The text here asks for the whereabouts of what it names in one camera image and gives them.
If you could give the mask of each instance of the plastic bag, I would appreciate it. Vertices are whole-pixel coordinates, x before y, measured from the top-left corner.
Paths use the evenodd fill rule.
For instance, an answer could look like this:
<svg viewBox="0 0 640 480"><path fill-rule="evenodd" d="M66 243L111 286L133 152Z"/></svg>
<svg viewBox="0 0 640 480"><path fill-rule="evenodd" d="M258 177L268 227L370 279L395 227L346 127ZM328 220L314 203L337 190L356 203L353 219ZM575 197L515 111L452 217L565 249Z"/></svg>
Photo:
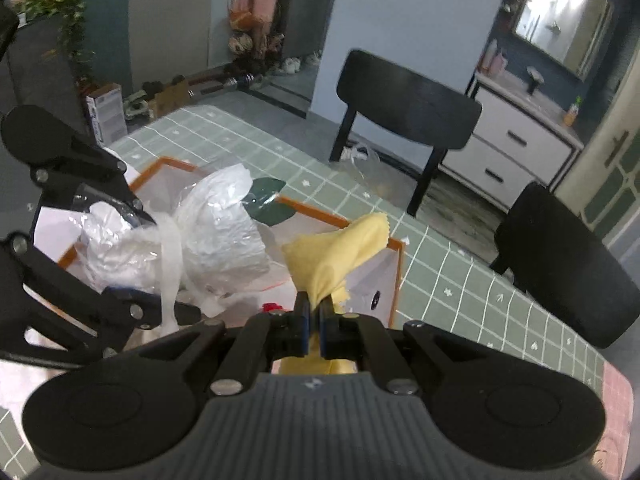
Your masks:
<svg viewBox="0 0 640 480"><path fill-rule="evenodd" d="M241 164L225 167L230 162L216 160L192 173L171 167L158 173L154 190L147 188L147 197L138 193L156 224L136 226L117 204L94 203L81 218L76 244L89 284L96 290L115 285L159 293L162 326L172 332L180 289L204 314L216 316L225 308L219 298L289 279L286 268L268 255L242 204L253 182L249 171ZM210 168L218 170L207 174ZM252 208L274 198L263 196L256 203L252 197ZM152 209L157 206L163 210Z"/></svg>
<svg viewBox="0 0 640 480"><path fill-rule="evenodd" d="M335 171L347 173L361 186L369 189L380 198L393 197L393 178L391 168L380 161L380 157L372 147L360 142L351 148L345 148L340 162L334 162L331 167Z"/></svg>

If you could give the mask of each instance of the wall mirror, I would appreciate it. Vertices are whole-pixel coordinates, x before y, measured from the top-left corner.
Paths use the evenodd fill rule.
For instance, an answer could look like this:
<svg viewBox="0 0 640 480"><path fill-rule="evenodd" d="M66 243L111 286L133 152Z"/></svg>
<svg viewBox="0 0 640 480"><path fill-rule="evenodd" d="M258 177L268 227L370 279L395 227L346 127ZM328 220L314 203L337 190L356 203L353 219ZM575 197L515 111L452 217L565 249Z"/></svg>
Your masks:
<svg viewBox="0 0 640 480"><path fill-rule="evenodd" d="M612 12L608 0L527 0L514 33L584 79Z"/></svg>

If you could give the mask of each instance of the white cardboard box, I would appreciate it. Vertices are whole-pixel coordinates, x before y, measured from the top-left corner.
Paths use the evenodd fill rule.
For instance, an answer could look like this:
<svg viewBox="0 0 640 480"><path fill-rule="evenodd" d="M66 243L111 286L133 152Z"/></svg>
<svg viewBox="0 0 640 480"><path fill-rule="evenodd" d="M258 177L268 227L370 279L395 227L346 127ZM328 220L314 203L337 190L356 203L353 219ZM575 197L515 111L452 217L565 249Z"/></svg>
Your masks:
<svg viewBox="0 0 640 480"><path fill-rule="evenodd" d="M101 146L109 146L127 135L122 107L122 88L109 83L86 97L95 139Z"/></svg>

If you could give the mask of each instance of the drawer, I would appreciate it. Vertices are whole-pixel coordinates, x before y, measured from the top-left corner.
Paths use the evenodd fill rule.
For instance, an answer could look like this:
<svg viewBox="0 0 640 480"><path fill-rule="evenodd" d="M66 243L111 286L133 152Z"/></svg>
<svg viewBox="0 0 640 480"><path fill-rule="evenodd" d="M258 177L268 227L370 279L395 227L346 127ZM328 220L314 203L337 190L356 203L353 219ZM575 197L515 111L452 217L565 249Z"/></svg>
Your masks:
<svg viewBox="0 0 640 480"><path fill-rule="evenodd" d="M442 164L507 207L535 180L515 162L474 136L462 150L447 153Z"/></svg>
<svg viewBox="0 0 640 480"><path fill-rule="evenodd" d="M549 184L571 148L507 101L481 88L482 114L474 134L482 137Z"/></svg>

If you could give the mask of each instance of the yellow cleaning cloth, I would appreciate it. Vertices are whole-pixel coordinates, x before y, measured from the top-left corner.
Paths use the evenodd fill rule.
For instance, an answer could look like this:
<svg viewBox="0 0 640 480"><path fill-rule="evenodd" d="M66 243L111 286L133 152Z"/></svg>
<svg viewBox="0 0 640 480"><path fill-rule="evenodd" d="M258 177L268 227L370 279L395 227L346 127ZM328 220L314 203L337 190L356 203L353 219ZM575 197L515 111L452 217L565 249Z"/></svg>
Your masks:
<svg viewBox="0 0 640 480"><path fill-rule="evenodd" d="M283 245L282 253L296 289L308 294L311 309L331 295L338 310L337 305L349 299L344 288L347 274L384 249L388 238L386 214L370 213L339 231L299 236ZM280 373L315 375L354 371L349 361L322 359L319 348L316 334L310 338L309 355L283 359Z"/></svg>

